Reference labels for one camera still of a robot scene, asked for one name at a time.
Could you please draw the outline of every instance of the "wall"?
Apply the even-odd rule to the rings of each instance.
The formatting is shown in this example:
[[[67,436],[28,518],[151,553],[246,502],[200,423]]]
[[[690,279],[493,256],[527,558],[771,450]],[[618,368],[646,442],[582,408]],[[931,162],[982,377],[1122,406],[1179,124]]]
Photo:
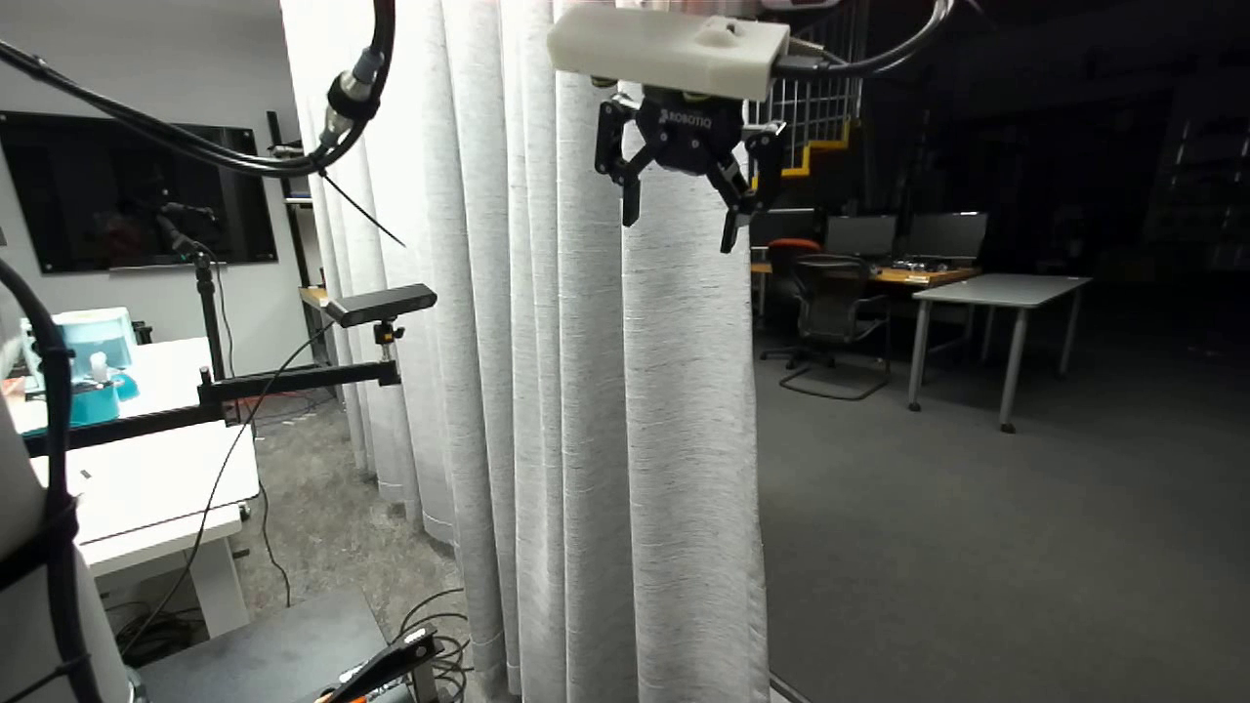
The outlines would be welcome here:
[[[41,54],[74,81],[147,107],[164,122],[241,124],[269,145],[265,107],[294,131],[294,93],[276,0],[5,0],[5,37]],[[0,65],[0,107],[91,111],[78,101]],[[276,368],[307,330],[298,296],[298,261],[276,182],[265,182],[276,266],[222,274],[233,368]],[[190,269],[181,274],[60,274],[41,278],[0,162],[0,256],[14,266],[52,308],[123,303],[156,339],[204,334]]]

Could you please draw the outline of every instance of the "white table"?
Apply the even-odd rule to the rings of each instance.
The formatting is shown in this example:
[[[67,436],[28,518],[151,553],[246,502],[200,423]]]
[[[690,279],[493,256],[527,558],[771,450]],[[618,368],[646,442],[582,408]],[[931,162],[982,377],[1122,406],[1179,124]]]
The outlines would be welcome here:
[[[983,348],[993,334],[993,308],[1014,308],[1014,330],[1013,330],[1013,355],[1008,355],[1008,377],[1002,377],[1002,398],[1000,398],[1000,430],[1014,434],[1013,424],[1013,406],[1014,406],[1014,382],[1019,382],[1019,359],[1023,359],[1023,339],[1028,339],[1028,313],[1070,296],[1065,313],[1065,334],[1062,334],[1062,355],[1058,355],[1058,374],[1065,374],[1070,363],[1070,343],[1077,334],[1077,313],[1081,313],[1081,288],[1088,278],[1040,278],[1040,274],[983,274],[970,278],[958,283],[937,283],[915,291],[920,303],[915,321],[915,351],[910,351],[910,382],[905,382],[905,406],[916,408],[920,377],[926,377],[926,348],[931,348],[931,308],[933,303],[970,303],[970,308],[989,308],[989,327],[983,327]]]
[[[204,339],[147,343],[137,351],[137,398],[121,403],[121,419],[195,406]],[[9,403],[19,434],[41,424],[41,403]],[[67,481],[78,494],[78,551],[92,577],[137,571],[156,558],[189,553],[204,518],[204,544],[190,566],[190,585],[209,635],[250,619],[233,575],[229,534],[241,532],[241,502],[258,494],[255,434],[241,430],[220,493],[208,493],[238,424],[204,423],[164,434],[143,434],[109,443],[70,450]]]

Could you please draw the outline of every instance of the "computer monitor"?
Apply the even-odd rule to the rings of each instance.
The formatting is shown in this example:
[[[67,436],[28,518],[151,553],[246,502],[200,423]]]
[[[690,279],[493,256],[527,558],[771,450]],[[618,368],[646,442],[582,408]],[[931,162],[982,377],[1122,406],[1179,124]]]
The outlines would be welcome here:
[[[896,248],[896,225],[896,213],[832,213],[824,248],[849,256],[885,256]]]
[[[915,213],[910,234],[898,243],[898,256],[975,261],[989,213],[942,212]]]
[[[74,377],[91,377],[91,355],[100,355],[100,363],[109,372],[130,372],[134,368],[134,322],[130,322],[130,308],[74,308],[74,313],[53,313],[52,314],[64,330],[67,343],[74,351],[70,359],[70,374]],[[41,372],[39,372],[39,351],[35,351],[35,334],[30,322],[25,321],[25,359],[28,359],[28,389],[41,389]]]

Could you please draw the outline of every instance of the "white curtain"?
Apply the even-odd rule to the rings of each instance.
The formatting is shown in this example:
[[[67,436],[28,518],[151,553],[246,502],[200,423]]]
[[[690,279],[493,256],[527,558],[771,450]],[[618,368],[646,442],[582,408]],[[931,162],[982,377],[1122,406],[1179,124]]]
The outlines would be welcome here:
[[[453,544],[480,699],[767,699],[746,247],[719,252],[724,204],[668,173],[618,225],[557,12],[397,5],[383,111],[332,174],[405,247],[312,188],[332,291],[442,296],[403,321],[403,386],[349,389],[357,458]],[[363,0],[284,0],[304,140],[368,29]]]

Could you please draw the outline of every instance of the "office chair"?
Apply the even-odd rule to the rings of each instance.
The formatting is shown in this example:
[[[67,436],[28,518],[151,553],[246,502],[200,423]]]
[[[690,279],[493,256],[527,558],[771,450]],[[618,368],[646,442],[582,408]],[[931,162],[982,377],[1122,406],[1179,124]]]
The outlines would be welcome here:
[[[793,269],[778,274],[778,283],[789,301],[797,301],[797,348],[789,355],[786,389],[864,403],[889,377],[889,308],[884,296],[872,296],[866,266],[858,256],[820,256],[820,269],[793,261]],[[816,368],[836,368],[836,351],[851,351],[864,339],[884,334],[884,372],[872,374],[858,389],[820,389],[799,386]]]

